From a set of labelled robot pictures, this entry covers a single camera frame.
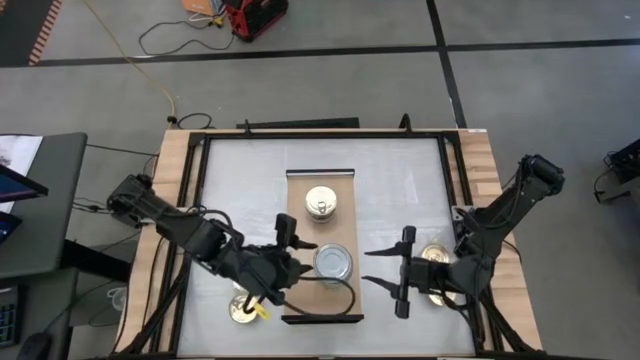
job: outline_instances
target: wooden board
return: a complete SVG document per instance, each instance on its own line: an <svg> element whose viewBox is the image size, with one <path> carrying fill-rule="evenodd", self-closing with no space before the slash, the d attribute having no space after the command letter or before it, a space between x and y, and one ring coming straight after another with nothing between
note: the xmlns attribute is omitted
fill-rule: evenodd
<svg viewBox="0 0 640 360"><path fill-rule="evenodd" d="M318 247L337 243L344 246L351 254L353 273L349 278L349 285L356 293L356 300L349 315L362 314L353 175L290 176L287 178L287 184L287 213L297 219L296 233L300 239L317 244ZM311 219L305 208L307 192L318 185L330 187L338 198L335 213L328 222L323 224ZM292 255L301 263L313 266L315 251L294 250ZM344 286L329 289L317 281L300 281L287 291L286 299L308 312L337 314L349 305L351 292ZM284 315L299 314L285 308Z"/></svg>
<svg viewBox="0 0 640 360"><path fill-rule="evenodd" d="M416 129L414 131L458 131L456 129ZM167 130L160 150L160 157L156 166L153 188L156 194L169 203L175 204L178 200L182 172L184 169L189 135L194 130ZM241 134L244 130L204 130L209 133L219 134ZM254 130L254 132L282 132L283 129ZM291 132L403 132L403 129L296 129ZM459 130L462 153L465 161L465 170L471 187L471 194L474 205L486 206L490 204L501 193L500 179L496 169L495 160L489 143L489 136L485 130ZM451 173L454 179L454 188L460 191L459 183L456 187L456 179L459 179L458 169L455 166L455 159L450 158ZM192 175L190 183L194 183L195 177ZM193 196L194 187L189 187L188 195ZM456 198L461 199L461 193L456 193ZM121 350L128 345L133 337L140 331L143 324L144 307L147 301L147 291L151 264L159 236L153 227L146 227L138 243L138 252L133 264L133 271L130 280L130 307L127 311L126 319L121 321L122 338L117 349ZM512 235L507 237L507 241L515 244ZM156 264L154 269L154 279L161 279L164 270L164 261ZM158 284L152 285L151 298L157 298L159 293ZM494 289L494 301L496 306L503 313L513 328L520 334L524 341L534 348L541 348L538 329L533 316L533 310L527 292L526 282L522 267L518 262L517 255L508 247L503 248L503 252L496 263L496 274L491 281ZM155 305L150 304L148 313L155 309ZM170 310L165 317L163 336L161 338L160 349L166 350L169 346L168 335L173 322L173 310Z"/></svg>

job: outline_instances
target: keyboard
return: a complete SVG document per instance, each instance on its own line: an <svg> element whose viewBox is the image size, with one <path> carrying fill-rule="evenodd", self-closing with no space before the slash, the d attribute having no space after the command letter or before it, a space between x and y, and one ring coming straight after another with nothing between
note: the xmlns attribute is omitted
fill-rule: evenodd
<svg viewBox="0 0 640 360"><path fill-rule="evenodd" d="M19 299L20 289L17 285L0 287L0 348L20 341Z"/></svg>

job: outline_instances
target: yellow cable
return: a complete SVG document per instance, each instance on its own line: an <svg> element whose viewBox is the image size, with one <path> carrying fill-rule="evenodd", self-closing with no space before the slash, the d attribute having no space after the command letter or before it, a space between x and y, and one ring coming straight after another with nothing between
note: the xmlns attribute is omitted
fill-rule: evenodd
<svg viewBox="0 0 640 360"><path fill-rule="evenodd" d="M171 96L171 93L169 92L169 90L167 90L167 88L162 86L162 84L160 84L160 82L158 80L156 80L155 78L153 78L149 74L147 74L144 70L142 70L142 68L140 68L140 66L138 66L136 63L131 61L131 59L129 59L129 57L127 55L125 55L124 50L122 50L122 47L120 46L120 43L118 43L118 40L116 40L116 37L113 35L111 30L109 30L109 28L107 27L107 25L105 25L105 23L102 21L100 16L98 16L98 13L96 13L96 11L93 9L91 4L89 4L89 0L83 0L83 1L84 1L84 4L87 5L87 7L89 8L89 11L91 11L93 16L95 16L96 19L100 22L100 25L102 25L102 27L107 32L107 34L109 34L109 37L111 37L111 40L113 41L113 43L116 44L116 46L118 47L118 51L120 51L120 54L122 55L122 57L129 64L131 64L134 68L136 68L138 71L140 71L140 73L142 75L144 75L147 78L147 80L149 80L150 83L155 85L158 89L160 89L160 91L162 91L164 93L164 96L166 96L167 100L169 100L169 104L171 104L171 116L175 117L176 116L176 104L173 101L173 96Z"/></svg>

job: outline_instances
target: red equipment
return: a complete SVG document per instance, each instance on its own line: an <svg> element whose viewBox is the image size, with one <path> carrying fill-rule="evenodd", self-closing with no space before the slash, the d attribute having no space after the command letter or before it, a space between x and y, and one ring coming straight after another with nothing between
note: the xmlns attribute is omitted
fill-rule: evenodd
<svg viewBox="0 0 640 360"><path fill-rule="evenodd" d="M233 34L251 42L287 13L289 0L224 0Z"/></svg>

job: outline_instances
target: paper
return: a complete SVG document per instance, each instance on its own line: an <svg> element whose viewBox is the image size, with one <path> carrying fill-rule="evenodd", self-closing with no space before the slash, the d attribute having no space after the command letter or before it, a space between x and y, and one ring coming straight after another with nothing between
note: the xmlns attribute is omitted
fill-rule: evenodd
<svg viewBox="0 0 640 360"><path fill-rule="evenodd" d="M35 159L42 136L0 136L0 165L27 176ZM0 211L9 213L13 202L0 204Z"/></svg>

